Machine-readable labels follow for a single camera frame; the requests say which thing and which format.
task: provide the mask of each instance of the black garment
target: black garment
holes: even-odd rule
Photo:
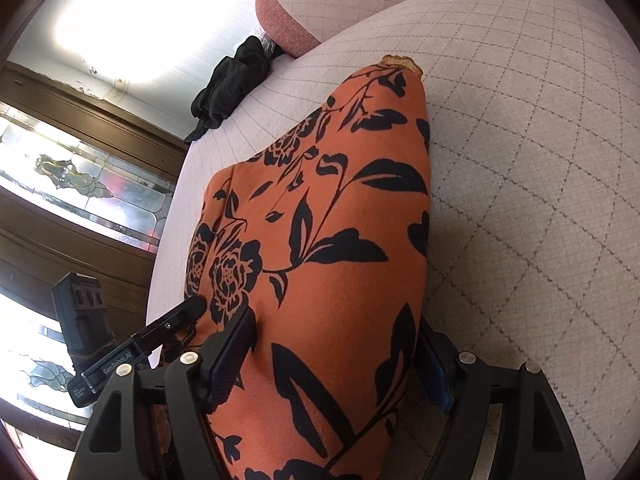
[[[235,56],[225,56],[213,71],[207,87],[199,92],[191,104],[191,115],[199,121],[184,142],[193,142],[210,128],[219,128],[244,96],[264,81],[269,66],[270,61],[265,56],[262,43],[255,36],[249,36],[238,47]]]

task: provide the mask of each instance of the orange garment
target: orange garment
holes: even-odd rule
[[[255,349],[209,417],[232,477],[378,478],[426,282],[428,141],[419,76],[373,65],[211,179],[186,279],[209,311],[164,358],[255,311]]]

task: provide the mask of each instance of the ceiling light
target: ceiling light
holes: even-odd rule
[[[237,0],[74,0],[56,41],[101,76],[146,82],[183,61],[226,24]]]

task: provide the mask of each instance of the white ceiling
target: white ceiling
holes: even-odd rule
[[[79,52],[59,44],[64,16]],[[47,0],[10,61],[184,138],[193,98],[255,25],[255,0]]]

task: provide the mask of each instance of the mattress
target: mattress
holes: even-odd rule
[[[182,299],[202,195],[384,54],[424,70],[432,205],[424,315],[492,365],[539,361],[588,480],[640,438],[640,53],[603,0],[407,0],[271,75],[192,144],[149,320]],[[499,413],[476,478],[486,478]],[[421,478],[444,426],[414,386],[382,479]]]

